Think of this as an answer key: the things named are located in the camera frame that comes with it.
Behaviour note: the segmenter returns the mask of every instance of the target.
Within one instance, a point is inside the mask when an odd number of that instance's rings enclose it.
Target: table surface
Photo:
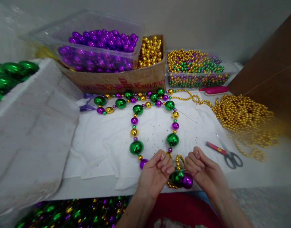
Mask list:
[[[202,94],[202,99],[215,103],[216,98],[222,96]],[[291,140],[280,137],[279,141],[278,146],[262,149],[266,154],[265,162],[245,157],[238,150],[233,151],[242,159],[244,166],[226,174],[229,187],[235,189],[291,185]],[[251,148],[242,147],[242,149],[245,149],[246,152],[251,151]],[[136,187],[131,187],[125,191],[116,191],[116,182],[117,178],[114,175],[91,179],[66,178],[62,180],[59,190],[49,200],[132,195],[135,193]],[[196,183],[189,191],[195,190],[200,190]],[[164,188],[162,190],[163,193],[181,191],[187,190],[183,188],[176,190]]]

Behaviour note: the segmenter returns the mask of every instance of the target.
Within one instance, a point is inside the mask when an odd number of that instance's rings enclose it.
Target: white cloth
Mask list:
[[[192,94],[201,96],[199,91]],[[188,98],[187,93],[179,92],[182,98]],[[173,99],[179,112],[180,125],[177,134],[180,138],[178,146],[173,147],[173,158],[177,154],[187,156],[194,146],[199,146],[213,161],[220,164],[222,170],[230,172],[222,155],[206,147],[209,141],[221,147],[216,132],[227,146],[231,146],[225,132],[207,105],[196,105],[192,100],[181,101]],[[105,105],[112,106],[115,99],[108,100]],[[66,165],[64,178],[81,176],[83,179],[97,176],[115,175],[119,178],[116,189],[126,189],[137,183],[140,175],[137,156],[129,152],[133,142],[130,135],[132,129],[132,108],[135,104],[128,103],[125,109],[116,108],[114,113],[99,115],[96,111],[83,113],[79,118],[72,142],[71,152]],[[167,150],[166,137],[173,130],[172,111],[164,106],[147,109],[138,115],[138,140],[144,144],[142,156],[150,159],[159,149]]]

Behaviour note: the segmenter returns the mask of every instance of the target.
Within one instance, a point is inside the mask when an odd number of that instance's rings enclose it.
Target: clear plastic bin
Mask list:
[[[202,52],[214,54],[212,50],[194,49]],[[172,73],[168,67],[168,55],[173,50],[166,51],[165,72],[168,82],[172,88],[204,88],[222,86],[231,76],[238,71],[231,63],[221,63],[224,66],[222,73]]]
[[[133,52],[121,52],[74,44],[68,41],[72,32],[106,29],[120,34],[138,36]],[[109,14],[82,10],[66,19],[45,25],[28,33],[30,39],[41,42],[60,61],[75,71],[118,73],[137,67],[144,25],[136,24]]]

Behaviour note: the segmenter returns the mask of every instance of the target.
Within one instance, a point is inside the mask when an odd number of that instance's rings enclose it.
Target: cardboard box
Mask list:
[[[164,38],[156,35],[162,40],[162,61],[152,66],[138,70],[124,71],[121,73],[89,73],[75,72],[59,65],[61,71],[82,92],[91,94],[115,94],[130,89],[133,92],[155,92],[158,88],[165,89],[164,75]]]

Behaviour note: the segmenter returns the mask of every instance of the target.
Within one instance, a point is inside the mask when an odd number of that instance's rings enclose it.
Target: mixed color beads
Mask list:
[[[118,53],[132,53],[138,42],[138,36],[136,34],[120,34],[117,30],[107,31],[103,29],[84,31],[82,34],[73,32],[69,42],[92,48],[113,50]],[[86,51],[85,49],[70,46],[59,47],[58,53],[62,62],[74,71],[118,73],[134,68],[134,61],[130,58],[122,57],[120,53],[102,53],[96,50]]]
[[[151,40],[144,37],[142,39],[141,50],[139,53],[138,68],[144,68],[152,66],[161,62],[162,55],[162,43],[156,36]]]

